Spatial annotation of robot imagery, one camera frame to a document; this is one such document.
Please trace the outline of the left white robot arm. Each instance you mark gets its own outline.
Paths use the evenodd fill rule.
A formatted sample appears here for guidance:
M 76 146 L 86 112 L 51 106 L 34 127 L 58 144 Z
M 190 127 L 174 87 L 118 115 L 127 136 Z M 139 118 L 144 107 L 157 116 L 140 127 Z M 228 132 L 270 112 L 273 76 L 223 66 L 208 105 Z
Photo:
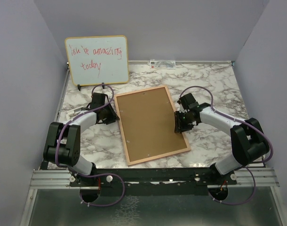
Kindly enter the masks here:
M 111 124 L 119 120 L 107 94 L 93 93 L 91 103 L 66 122 L 50 124 L 43 151 L 47 162 L 66 167 L 80 176 L 81 181 L 91 186 L 96 182 L 96 165 L 80 154 L 80 136 L 91 126 Z

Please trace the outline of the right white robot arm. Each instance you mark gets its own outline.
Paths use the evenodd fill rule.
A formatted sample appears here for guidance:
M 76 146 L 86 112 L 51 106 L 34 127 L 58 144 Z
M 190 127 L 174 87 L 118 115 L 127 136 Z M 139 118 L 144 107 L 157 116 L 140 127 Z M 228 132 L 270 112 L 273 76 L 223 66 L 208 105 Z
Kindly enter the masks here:
M 179 97 L 175 112 L 175 133 L 190 131 L 200 123 L 208 124 L 231 138 L 231 154 L 211 165 L 209 179 L 220 184 L 226 174 L 251 164 L 270 150 L 259 121 L 233 118 L 214 110 L 211 104 L 199 104 L 191 93 Z

